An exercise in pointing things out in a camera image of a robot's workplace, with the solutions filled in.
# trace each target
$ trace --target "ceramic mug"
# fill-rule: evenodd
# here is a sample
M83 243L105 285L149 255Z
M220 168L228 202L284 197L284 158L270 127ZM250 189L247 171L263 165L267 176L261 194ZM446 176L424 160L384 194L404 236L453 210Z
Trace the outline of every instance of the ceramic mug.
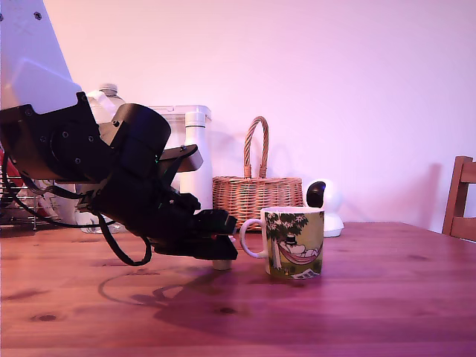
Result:
M322 267L324 210L311 207L269 207L261 219L249 219L239 230L243 250L253 258L266 259L266 272L274 277L308 279ZM263 232L263 250L254 253L245 241L246 229L257 223Z

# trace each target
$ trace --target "wooden chair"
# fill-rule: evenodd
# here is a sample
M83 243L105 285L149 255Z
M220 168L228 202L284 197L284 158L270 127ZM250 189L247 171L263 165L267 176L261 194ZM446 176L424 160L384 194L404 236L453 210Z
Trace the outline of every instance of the wooden chair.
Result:
M454 160L443 234L476 241L476 218L463 218L469 184L476 184L476 162L468 156Z

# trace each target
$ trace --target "wicker basket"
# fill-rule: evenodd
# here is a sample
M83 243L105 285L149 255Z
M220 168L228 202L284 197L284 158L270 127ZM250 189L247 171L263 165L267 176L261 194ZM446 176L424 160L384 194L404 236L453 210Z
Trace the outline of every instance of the wicker basket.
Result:
M260 177L252 178L250 148L258 123L263 126L263 157ZM245 177L217 176L213 178L213 208L226 210L236 217L238 229L247 219L259 219L261 208L303 205L303 185L300 178L266 178L268 146L268 123L265 118L256 117L245 140ZM259 225L252 225L250 229L256 231L261 228Z

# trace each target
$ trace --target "basket handle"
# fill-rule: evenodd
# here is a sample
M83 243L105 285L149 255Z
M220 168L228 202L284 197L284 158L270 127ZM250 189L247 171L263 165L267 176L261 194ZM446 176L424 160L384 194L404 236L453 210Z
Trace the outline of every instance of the basket handle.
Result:
M263 127L263 156L261 157L260 165L260 178L264 179L266 177L266 169L268 165L268 147L269 147L269 133L268 133L268 123L264 117L255 117L253 123L251 123L250 129L248 129L248 134L245 139L245 179L251 178L251 162L250 162L250 150L251 150L251 139L253 138L254 130L258 123L261 123Z

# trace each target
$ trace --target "bottle cap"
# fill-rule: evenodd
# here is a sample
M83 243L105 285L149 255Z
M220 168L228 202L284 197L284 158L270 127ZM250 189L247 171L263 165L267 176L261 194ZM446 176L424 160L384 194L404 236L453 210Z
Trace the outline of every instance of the bottle cap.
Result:
M102 83L99 85L99 90L106 95L118 95L118 86L114 83Z

